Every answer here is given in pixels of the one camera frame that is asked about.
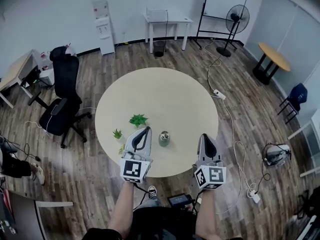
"standing fan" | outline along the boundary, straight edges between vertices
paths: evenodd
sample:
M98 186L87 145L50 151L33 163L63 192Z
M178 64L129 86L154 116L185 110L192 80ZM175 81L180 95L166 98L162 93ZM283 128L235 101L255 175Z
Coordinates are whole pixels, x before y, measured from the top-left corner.
M216 51L222 56L230 57L231 52L227 50L228 43L230 42L231 34L238 34L242 32L248 25L250 14L247 7L238 4L230 9L226 18L226 28L230 31L228 40L226 41L225 47L217 47Z

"person's hand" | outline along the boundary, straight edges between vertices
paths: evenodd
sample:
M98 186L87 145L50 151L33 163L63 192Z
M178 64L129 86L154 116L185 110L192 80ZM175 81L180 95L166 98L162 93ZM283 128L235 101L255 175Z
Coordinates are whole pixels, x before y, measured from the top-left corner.
M0 186L3 185L3 183L6 182L6 177L3 174L0 174Z

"blue chair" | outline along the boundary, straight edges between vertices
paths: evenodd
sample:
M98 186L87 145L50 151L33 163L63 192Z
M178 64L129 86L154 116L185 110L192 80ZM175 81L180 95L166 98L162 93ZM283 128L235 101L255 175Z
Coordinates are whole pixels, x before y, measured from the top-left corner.
M302 83L298 83L293 89L291 90L288 97L280 104L280 107L285 101L287 104L281 109L278 115L284 111L284 109L289 105L292 108L292 111L287 115L290 116L294 112L294 116L292 116L285 124L289 123L296 115L299 114L300 111L300 104L305 103L308 97L308 90Z

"shoe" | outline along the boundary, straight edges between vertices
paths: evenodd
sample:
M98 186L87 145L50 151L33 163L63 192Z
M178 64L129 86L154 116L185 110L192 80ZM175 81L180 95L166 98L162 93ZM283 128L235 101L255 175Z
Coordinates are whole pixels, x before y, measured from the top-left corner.
M30 180L34 181L36 179L36 177L37 176L33 172L31 172Z
M32 165L36 168L35 176L39 179L40 184L44 185L46 181L44 170L42 170L42 168L35 163L33 163Z
M155 186L151 185L148 188L148 196L149 196L149 199L153 197L157 197L157 189Z

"green plant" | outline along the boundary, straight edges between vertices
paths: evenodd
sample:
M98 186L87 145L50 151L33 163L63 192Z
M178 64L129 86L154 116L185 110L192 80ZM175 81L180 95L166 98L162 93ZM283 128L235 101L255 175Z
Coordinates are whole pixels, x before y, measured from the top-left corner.
M115 137L117 140L119 140L122 136L121 130L115 129L113 132L113 137Z
M130 124L135 125L137 128L139 125L146 125L146 121L148 118L144 117L144 114L134 114L133 117L129 120Z
M124 152L125 150L125 144L123 144L120 149L119 149L119 155L122 155L122 153Z

